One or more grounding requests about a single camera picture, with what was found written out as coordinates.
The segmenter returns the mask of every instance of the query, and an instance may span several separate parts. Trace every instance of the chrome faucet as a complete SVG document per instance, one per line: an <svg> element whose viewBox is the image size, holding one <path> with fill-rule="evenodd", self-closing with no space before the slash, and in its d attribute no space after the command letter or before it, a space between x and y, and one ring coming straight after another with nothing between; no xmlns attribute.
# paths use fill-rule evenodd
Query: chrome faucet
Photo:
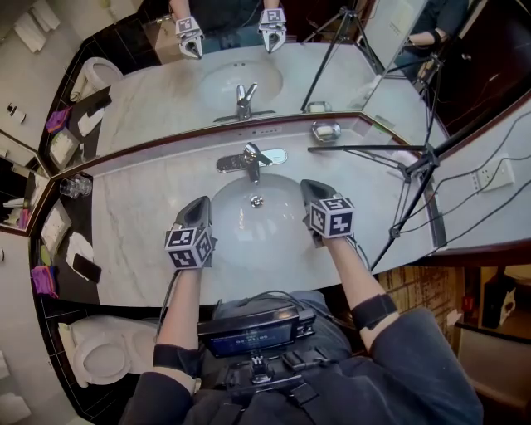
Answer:
<svg viewBox="0 0 531 425"><path fill-rule="evenodd" d="M267 158L254 143L248 143L243 149L243 159L246 163L247 173L253 183L260 182L260 165L270 165L273 161Z"/></svg>
<svg viewBox="0 0 531 425"><path fill-rule="evenodd" d="M257 88L258 85L256 83L252 83L247 92L246 88L241 84L236 88L236 114L240 121L250 119L252 115L251 99Z"/></svg>

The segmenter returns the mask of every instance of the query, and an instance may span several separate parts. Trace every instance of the sink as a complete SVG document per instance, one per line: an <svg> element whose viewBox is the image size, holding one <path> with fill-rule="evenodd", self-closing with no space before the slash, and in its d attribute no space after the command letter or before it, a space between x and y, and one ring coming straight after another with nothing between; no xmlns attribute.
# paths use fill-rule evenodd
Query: sink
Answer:
<svg viewBox="0 0 531 425"><path fill-rule="evenodd" d="M248 177L229 183L212 200L214 266L304 270L305 256L315 251L304 215L300 185L290 178L262 173L258 184Z"/></svg>
<svg viewBox="0 0 531 425"><path fill-rule="evenodd" d="M206 105L232 114L236 109L236 87L242 84L248 90L252 83L258 83L258 90L252 97L251 107L260 110L280 93L283 78L268 62L238 61L209 72L199 84L199 91Z"/></svg>

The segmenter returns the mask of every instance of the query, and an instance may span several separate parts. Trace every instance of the person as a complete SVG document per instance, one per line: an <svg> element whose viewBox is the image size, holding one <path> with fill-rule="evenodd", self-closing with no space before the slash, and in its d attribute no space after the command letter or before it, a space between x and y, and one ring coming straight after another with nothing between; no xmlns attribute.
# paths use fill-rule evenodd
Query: person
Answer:
<svg viewBox="0 0 531 425"><path fill-rule="evenodd" d="M391 300L366 270L347 238L324 239L324 245L337 268L348 305L353 309L354 323L360 306L381 297ZM157 340L157 344L178 350L180 359L200 355L197 350L200 281L201 270L181 271ZM323 296L317 291L297 292L293 297L329 313ZM267 296L251 302L270 303L276 308L289 300ZM246 305L246 301L221 305L214 319L237 317ZM232 404L225 391L207 384L207 377L221 372L227 359L214 359L206 352L202 370L197 371L197 376L202 377L201 389L195 391L196 379L191 376L194 374L184 372L186 368L155 367L154 371L140 376L120 423L482 423L480 401L429 310L399 315L396 308L387 309L377 322L365 325L359 335L370 358L353 357L340 328L320 315L316 317L314 330L315 335L283 348L304 352L312 346L323 347L337 362L333 367L317 368L304 376L319 400L311 414L276 391L255 393L245 408ZM233 415L230 420L222 416L227 409Z"/></svg>
<svg viewBox="0 0 531 425"><path fill-rule="evenodd" d="M402 66L428 57L455 35L467 10L467 0L428 0L395 65ZM402 72L408 80L414 81L421 67L421 63L411 64Z"/></svg>
<svg viewBox="0 0 531 425"><path fill-rule="evenodd" d="M236 47L259 46L262 36L258 33L261 8L279 7L280 0L170 0L175 20L194 16L205 38L202 52L226 50Z"/></svg>

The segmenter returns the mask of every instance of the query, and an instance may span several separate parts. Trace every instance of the small screen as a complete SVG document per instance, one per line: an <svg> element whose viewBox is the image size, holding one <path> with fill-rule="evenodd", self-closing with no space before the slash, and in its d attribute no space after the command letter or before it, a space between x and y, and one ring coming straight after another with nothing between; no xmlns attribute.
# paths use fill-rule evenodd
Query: small screen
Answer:
<svg viewBox="0 0 531 425"><path fill-rule="evenodd" d="M291 323L270 328L243 330L230 336L211 338L212 350L217 356L247 353L291 342Z"/></svg>

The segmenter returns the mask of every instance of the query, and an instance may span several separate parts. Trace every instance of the electrical outlet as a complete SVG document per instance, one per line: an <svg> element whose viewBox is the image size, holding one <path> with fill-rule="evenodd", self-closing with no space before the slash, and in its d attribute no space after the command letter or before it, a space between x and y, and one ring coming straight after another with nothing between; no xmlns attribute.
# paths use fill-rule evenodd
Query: electrical outlet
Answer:
<svg viewBox="0 0 531 425"><path fill-rule="evenodd" d="M274 133L280 133L282 131L282 127L266 127L264 129L256 129L253 130L253 135L256 136L262 136L265 134L274 134Z"/></svg>
<svg viewBox="0 0 531 425"><path fill-rule="evenodd" d="M499 161L501 160L502 158L491 159L481 170L472 176L476 190L486 187L482 192L489 192L490 190L514 183L513 167L510 161L506 159L500 163Z"/></svg>

